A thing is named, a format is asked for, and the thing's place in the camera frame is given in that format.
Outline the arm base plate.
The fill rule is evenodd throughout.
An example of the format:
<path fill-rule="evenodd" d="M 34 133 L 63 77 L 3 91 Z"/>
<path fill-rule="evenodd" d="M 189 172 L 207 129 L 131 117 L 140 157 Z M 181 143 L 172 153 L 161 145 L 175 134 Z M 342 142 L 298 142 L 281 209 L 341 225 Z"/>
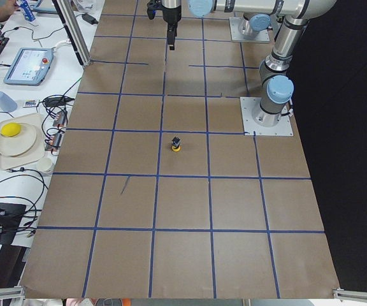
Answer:
<path fill-rule="evenodd" d="M 267 28 L 271 24 L 269 15 L 257 14 L 249 20 L 245 17 L 230 17 L 231 40 L 235 42 L 269 43 Z"/>
<path fill-rule="evenodd" d="M 286 106 L 278 114 L 261 109 L 259 97 L 241 97 L 243 131 L 250 136 L 293 136 L 291 119 Z"/>

